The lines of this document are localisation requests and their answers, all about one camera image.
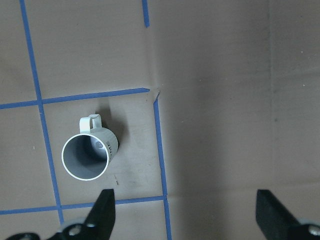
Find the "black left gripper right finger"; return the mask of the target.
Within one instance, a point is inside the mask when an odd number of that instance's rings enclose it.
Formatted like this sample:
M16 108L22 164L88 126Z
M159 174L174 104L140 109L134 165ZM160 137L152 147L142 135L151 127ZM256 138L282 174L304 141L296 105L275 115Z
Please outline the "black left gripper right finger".
M268 189L256 193L255 220L267 240L318 240L320 226L301 223Z

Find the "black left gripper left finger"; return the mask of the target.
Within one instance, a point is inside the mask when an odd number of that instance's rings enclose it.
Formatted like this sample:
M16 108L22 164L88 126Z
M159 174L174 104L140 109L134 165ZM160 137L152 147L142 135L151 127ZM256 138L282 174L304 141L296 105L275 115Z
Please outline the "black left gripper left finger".
M51 237L52 240L108 240L116 220L113 189L101 191L89 214L82 223L66 226Z

